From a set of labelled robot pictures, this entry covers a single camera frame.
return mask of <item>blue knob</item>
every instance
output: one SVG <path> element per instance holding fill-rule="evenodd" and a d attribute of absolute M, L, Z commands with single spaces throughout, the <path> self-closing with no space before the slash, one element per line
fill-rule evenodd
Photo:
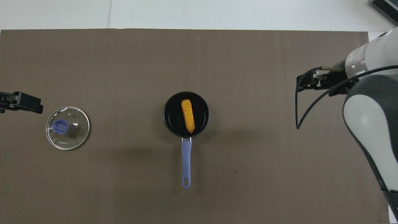
<path fill-rule="evenodd" d="M 55 134 L 63 135 L 68 131 L 68 122 L 64 119 L 58 119 L 53 123 L 53 132 Z"/>

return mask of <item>purple handle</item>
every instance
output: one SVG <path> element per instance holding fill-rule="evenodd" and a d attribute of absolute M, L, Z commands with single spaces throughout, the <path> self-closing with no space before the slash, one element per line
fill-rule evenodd
<path fill-rule="evenodd" d="M 182 187 L 188 189 L 191 186 L 191 141 L 181 142 L 182 152 Z"/>

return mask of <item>black frying pan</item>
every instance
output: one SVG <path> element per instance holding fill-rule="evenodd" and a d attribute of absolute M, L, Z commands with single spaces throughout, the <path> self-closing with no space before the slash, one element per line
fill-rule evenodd
<path fill-rule="evenodd" d="M 189 99 L 192 104 L 195 130 L 189 133 L 185 126 L 181 101 Z M 205 100 L 193 92 L 179 92 L 166 102 L 163 110 L 163 121 L 167 129 L 182 138 L 182 187 L 191 186 L 191 137 L 201 133 L 209 121 L 209 108 Z"/>

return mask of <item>black vent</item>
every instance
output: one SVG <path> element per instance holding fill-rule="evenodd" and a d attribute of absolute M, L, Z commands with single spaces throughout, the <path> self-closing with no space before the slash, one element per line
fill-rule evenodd
<path fill-rule="evenodd" d="M 398 0 L 373 0 L 371 4 L 398 26 Z"/>

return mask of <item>yellow corn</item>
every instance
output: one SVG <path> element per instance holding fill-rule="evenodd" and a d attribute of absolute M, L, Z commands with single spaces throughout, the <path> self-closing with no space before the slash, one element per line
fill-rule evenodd
<path fill-rule="evenodd" d="M 184 114 L 185 127 L 189 133 L 195 130 L 195 122 L 193 120 L 192 104 L 190 100 L 181 101 L 182 113 Z"/>

